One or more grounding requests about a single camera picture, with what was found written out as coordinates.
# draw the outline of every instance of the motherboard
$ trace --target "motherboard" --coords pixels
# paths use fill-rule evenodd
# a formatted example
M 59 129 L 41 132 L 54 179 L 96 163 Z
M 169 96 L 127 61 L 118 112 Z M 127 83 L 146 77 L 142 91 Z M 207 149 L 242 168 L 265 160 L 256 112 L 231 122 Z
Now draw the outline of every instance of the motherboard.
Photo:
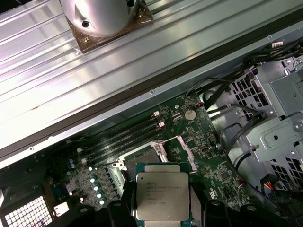
M 52 174 L 60 179 L 53 186 L 57 200 L 73 197 L 98 210 L 122 196 L 125 181 L 135 180 L 136 163 L 187 162 L 190 182 L 201 182 L 209 199 L 235 210 L 250 202 L 226 164 L 217 132 L 197 95 L 173 98 L 73 141 L 70 149 L 48 159 Z

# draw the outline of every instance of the copper base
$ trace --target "copper base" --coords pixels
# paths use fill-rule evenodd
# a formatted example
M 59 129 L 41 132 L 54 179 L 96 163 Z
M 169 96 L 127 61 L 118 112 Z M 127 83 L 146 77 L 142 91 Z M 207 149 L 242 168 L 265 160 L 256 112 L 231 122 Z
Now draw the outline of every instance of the copper base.
M 77 28 L 67 19 L 67 21 L 71 27 L 72 33 L 74 34 L 74 37 L 76 38 L 76 41 L 80 47 L 81 52 L 87 53 L 88 51 L 91 51 L 97 47 L 105 45 L 128 33 L 131 33 L 132 31 L 135 31 L 148 24 L 151 24 L 153 22 L 151 12 L 149 11 L 144 0 L 139 0 L 139 1 L 140 2 L 139 2 L 138 11 L 137 11 L 136 16 L 134 17 L 134 20 L 126 28 L 124 28 L 120 33 L 109 36 L 109 37 L 98 38 L 98 37 L 86 35 L 80 31 L 78 31 Z

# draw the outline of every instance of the cable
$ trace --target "cable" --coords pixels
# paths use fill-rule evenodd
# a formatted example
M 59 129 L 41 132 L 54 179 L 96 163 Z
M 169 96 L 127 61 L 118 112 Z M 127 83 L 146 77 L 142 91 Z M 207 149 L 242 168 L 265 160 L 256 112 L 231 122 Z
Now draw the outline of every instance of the cable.
M 201 81 L 199 81 L 198 83 L 196 83 L 195 85 L 193 85 L 186 93 L 185 93 L 185 98 L 188 97 L 188 94 L 194 90 L 196 87 L 198 87 L 200 84 L 202 84 L 204 81 L 206 80 L 217 80 L 217 81 L 221 81 L 221 82 L 232 82 L 232 80 L 228 80 L 228 79 L 222 79 L 222 78 L 215 78 L 215 77 L 206 77 L 204 79 L 202 79 Z
M 285 44 L 280 47 L 276 48 L 264 48 L 262 50 L 258 50 L 253 54 L 248 55 L 244 60 L 243 64 L 235 70 L 235 72 L 228 74 L 227 76 L 223 77 L 224 79 L 235 81 L 239 77 L 245 74 L 245 70 L 252 67 L 258 66 L 261 62 L 268 62 L 268 61 L 279 61 L 283 59 L 287 59 L 290 57 L 298 56 L 302 51 L 302 41 L 303 38 L 300 38 L 294 42 L 289 44 Z M 226 90 L 226 88 L 230 85 L 231 82 L 226 82 L 221 84 L 220 87 L 215 91 L 215 93 L 205 102 L 204 107 L 205 109 L 209 109 L 221 96 L 221 94 Z M 213 88 L 220 83 L 210 83 L 208 85 L 208 89 Z M 205 91 L 205 86 L 198 91 L 198 94 L 201 94 Z
M 108 162 L 108 163 L 105 163 L 105 164 L 99 164 L 99 165 L 97 166 L 97 168 L 99 168 L 100 166 L 109 167 L 110 165 L 112 165 L 112 164 L 114 164 L 114 163 L 119 163 L 119 162 L 115 161 L 115 162 Z
M 239 169 L 239 166 L 240 166 L 241 163 L 244 161 L 244 159 L 246 159 L 246 158 L 249 157 L 249 156 L 251 156 L 251 153 L 247 153 L 247 154 L 243 155 L 243 156 L 239 159 L 239 161 L 237 162 L 236 167 L 235 167 L 236 170 Z
M 241 108 L 242 110 L 245 110 L 245 111 L 250 112 L 252 114 L 257 114 L 258 113 L 258 111 L 254 110 L 254 109 L 250 109 L 247 106 L 243 106 L 243 105 L 240 105 L 240 104 L 232 103 L 231 106 Z M 213 113 L 225 110 L 227 108 L 229 108 L 228 105 L 223 105 L 223 106 L 221 106 L 221 107 L 219 107 L 217 109 L 207 111 L 207 113 L 208 114 L 213 114 Z
M 228 130 L 228 129 L 230 129 L 230 128 L 236 126 L 236 125 L 238 125 L 240 128 L 242 128 L 242 125 L 240 125 L 240 123 L 237 122 L 237 123 L 231 124 L 231 125 L 225 127 L 224 129 L 222 129 L 222 131 L 221 131 L 221 133 L 220 133 L 220 137 L 219 137 L 219 143 L 220 143 L 220 145 L 221 145 L 221 147 L 222 147 L 223 149 L 224 149 L 224 145 L 223 145 L 223 134 L 225 133 L 226 130 Z
M 223 106 L 221 106 L 221 107 L 219 107 L 219 108 L 217 108 L 217 109 L 207 111 L 207 113 L 208 113 L 208 114 L 214 114 L 214 113 L 216 113 L 216 112 L 220 112 L 220 111 L 222 111 L 222 110 L 225 110 L 225 109 L 227 109 L 228 107 L 229 107 L 228 105 L 223 105 Z
M 230 160 L 228 154 L 230 152 L 230 150 L 232 149 L 233 145 L 236 143 L 236 141 L 238 140 L 238 138 L 244 134 L 246 131 L 250 130 L 255 124 L 261 122 L 264 119 L 262 114 L 257 114 L 255 116 L 253 116 L 251 118 L 251 120 L 244 125 L 238 132 L 237 134 L 231 139 L 230 144 L 228 145 L 226 151 L 225 151 L 225 159 L 226 159 L 226 163 L 229 166 L 229 168 L 234 172 L 234 174 L 236 174 L 239 179 L 250 189 L 252 189 L 255 193 L 259 194 L 260 196 L 263 197 L 264 200 L 266 200 L 268 203 L 272 204 L 274 207 L 277 207 L 277 204 L 273 201 L 271 201 L 270 198 L 268 198 L 267 196 L 265 196 L 263 193 L 261 193 L 259 190 L 257 190 L 253 185 L 251 185 L 251 183 L 249 183 L 247 180 L 245 180 L 241 174 L 238 172 L 238 170 L 234 167 L 234 165 L 232 164 L 232 161 Z

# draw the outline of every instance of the chip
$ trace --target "chip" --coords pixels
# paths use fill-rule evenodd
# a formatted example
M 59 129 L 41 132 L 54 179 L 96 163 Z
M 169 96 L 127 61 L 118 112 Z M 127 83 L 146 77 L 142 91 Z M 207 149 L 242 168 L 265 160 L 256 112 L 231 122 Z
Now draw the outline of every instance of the chip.
M 227 178 L 229 178 L 229 174 L 227 172 L 221 173 L 221 178 L 225 181 Z

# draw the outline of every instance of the ventilation grille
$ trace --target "ventilation grille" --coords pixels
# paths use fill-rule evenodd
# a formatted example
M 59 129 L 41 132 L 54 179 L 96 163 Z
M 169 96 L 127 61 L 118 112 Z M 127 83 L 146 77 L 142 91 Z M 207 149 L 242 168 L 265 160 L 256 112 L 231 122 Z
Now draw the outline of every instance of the ventilation grille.
M 268 101 L 262 92 L 261 86 L 254 78 L 258 74 L 258 70 L 254 69 L 249 74 L 239 78 L 232 83 L 232 91 L 240 105 L 247 106 L 252 109 L 258 109 L 268 105 Z M 249 119 L 251 113 L 243 110 L 246 119 Z
M 292 180 L 295 184 L 303 187 L 303 170 L 301 169 L 300 161 L 288 157 L 286 157 L 286 161 L 289 166 L 271 165 L 276 176 L 286 181 Z
M 8 227 L 45 227 L 52 222 L 42 196 L 5 216 Z
M 289 167 L 290 167 L 289 171 L 290 171 L 290 174 L 292 175 L 294 181 L 296 182 L 296 184 L 303 187 L 303 171 L 301 169 L 300 161 L 297 159 L 287 158 L 287 157 L 286 157 L 286 160 L 289 164 Z

